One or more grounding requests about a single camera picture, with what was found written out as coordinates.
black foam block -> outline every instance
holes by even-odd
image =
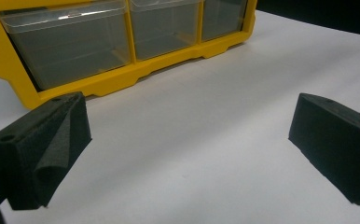
[[[11,207],[47,206],[90,140],[80,92],[49,100],[0,131],[0,170]]]
[[[351,203],[360,205],[360,113],[301,93],[289,139]]]

yellow storage organizer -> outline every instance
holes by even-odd
[[[256,0],[0,0],[0,78],[35,108],[103,96],[253,32]]]

dark background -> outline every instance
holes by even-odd
[[[297,21],[360,34],[360,0],[258,0],[257,9]]]

white table surface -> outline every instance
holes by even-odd
[[[244,44],[87,102],[93,140],[49,208],[8,224],[360,223],[292,145],[298,94],[360,112],[360,35],[257,12]],[[0,130],[27,110],[0,80]]]

yellow plastic frame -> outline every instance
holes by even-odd
[[[0,0],[0,11],[28,7],[54,7],[59,5],[90,2],[90,0]],[[28,108],[35,108],[47,100],[73,91],[82,91],[85,96],[104,96],[113,91],[134,85],[140,77],[175,63],[194,58],[210,58],[225,52],[229,47],[242,43],[250,37],[255,24],[256,0],[248,0],[242,30],[210,41],[201,41],[203,2],[199,5],[197,44],[149,60],[136,61],[133,45],[132,24],[129,11],[124,14],[130,43],[131,64],[80,79],[46,91],[37,91],[25,71],[17,52],[0,22],[0,78],[8,81],[21,102]]]

